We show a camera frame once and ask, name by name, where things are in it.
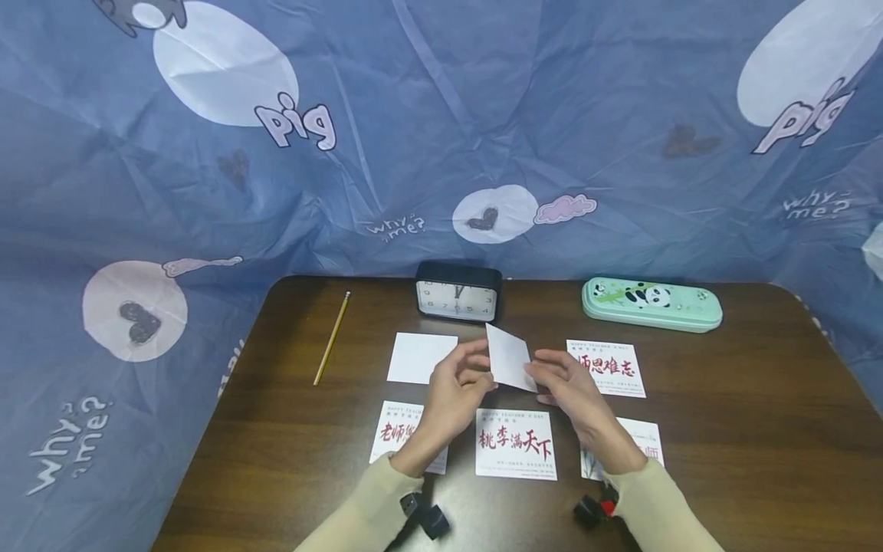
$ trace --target pencil case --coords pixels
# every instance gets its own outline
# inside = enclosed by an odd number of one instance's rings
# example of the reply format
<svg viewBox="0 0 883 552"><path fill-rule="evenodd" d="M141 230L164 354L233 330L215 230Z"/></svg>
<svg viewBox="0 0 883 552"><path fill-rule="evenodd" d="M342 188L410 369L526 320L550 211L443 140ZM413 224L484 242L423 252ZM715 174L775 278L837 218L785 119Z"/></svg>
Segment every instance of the pencil case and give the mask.
<svg viewBox="0 0 883 552"><path fill-rule="evenodd" d="M605 277L583 286L583 311L598 320L698 334L723 320L721 303L709 290Z"/></svg>

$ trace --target person's hand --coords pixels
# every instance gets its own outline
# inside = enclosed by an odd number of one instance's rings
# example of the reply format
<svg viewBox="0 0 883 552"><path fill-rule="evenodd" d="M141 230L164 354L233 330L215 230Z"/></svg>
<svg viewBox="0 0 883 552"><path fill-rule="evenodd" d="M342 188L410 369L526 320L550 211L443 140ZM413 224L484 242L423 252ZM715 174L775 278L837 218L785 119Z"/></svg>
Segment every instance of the person's hand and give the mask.
<svg viewBox="0 0 883 552"><path fill-rule="evenodd" d="M419 477L475 420L481 399L497 388L488 371L490 359L479 354L486 348L486 339L460 344L435 366L420 423L389 461L395 470Z"/></svg>
<svg viewBox="0 0 883 552"><path fill-rule="evenodd" d="M548 389L537 400L564 410L580 444L598 458L607 473L636 472L646 465L646 456L616 419L592 375L568 352L540 349L525 372Z"/></svg>

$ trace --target panda illustration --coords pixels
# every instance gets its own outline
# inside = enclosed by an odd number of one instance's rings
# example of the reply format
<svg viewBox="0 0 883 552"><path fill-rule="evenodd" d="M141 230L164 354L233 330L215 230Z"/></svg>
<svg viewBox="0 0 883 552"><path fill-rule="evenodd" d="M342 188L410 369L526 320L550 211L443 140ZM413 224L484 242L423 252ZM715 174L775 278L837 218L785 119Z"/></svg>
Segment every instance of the panda illustration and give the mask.
<svg viewBox="0 0 883 552"><path fill-rule="evenodd" d="M165 25L174 19L182 29L187 26L184 0L92 0L92 2L113 21L114 25L132 38L135 38L135 27L152 28L145 26L145 23L135 16L135 6L139 4L158 10L165 18Z"/></svg>
<svg viewBox="0 0 883 552"><path fill-rule="evenodd" d="M644 287L644 283L638 283L638 289L625 290L625 298L635 304L638 308L645 306L664 306L671 305L671 293L660 285L652 285L648 288Z"/></svg>

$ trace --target wooden table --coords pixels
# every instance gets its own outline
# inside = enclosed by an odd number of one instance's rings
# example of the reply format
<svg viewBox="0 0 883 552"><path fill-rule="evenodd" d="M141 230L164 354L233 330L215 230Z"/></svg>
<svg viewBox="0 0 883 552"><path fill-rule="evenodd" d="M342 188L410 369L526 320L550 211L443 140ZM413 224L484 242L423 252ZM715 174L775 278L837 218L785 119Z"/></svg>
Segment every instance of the wooden table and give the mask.
<svg viewBox="0 0 883 552"><path fill-rule="evenodd" d="M724 322L705 335L587 318L578 282L506 282L500 327L533 350L565 339L634 344L647 399L608 397L617 415L659 424L666 467L728 552L883 547L883 423L788 292L710 287ZM313 376L345 290L352 299L318 388ZM155 552L290 552L365 470L384 399L422 404L386 382L397 331L479 338L484 329L418 316L408 280L288 278L270 292L196 451ZM485 407L550 410L500 388ZM551 410L558 481L475 476L474 427L426 488L454 526L401 550L637 550L621 523L583 530L577 438Z"/></svg>

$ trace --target sleeve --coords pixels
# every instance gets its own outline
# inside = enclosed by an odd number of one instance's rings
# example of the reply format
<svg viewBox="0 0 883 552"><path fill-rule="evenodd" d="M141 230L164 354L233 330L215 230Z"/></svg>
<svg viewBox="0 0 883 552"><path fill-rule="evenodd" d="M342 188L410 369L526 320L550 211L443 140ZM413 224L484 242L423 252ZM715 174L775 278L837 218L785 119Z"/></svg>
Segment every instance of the sleeve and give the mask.
<svg viewBox="0 0 883 552"><path fill-rule="evenodd" d="M391 454L371 464L356 489L295 552L382 552L407 518L399 500L423 487L389 465Z"/></svg>
<svg viewBox="0 0 883 552"><path fill-rule="evenodd" d="M625 521L643 552L723 552L656 460L640 472L604 477L619 493L613 515Z"/></svg>

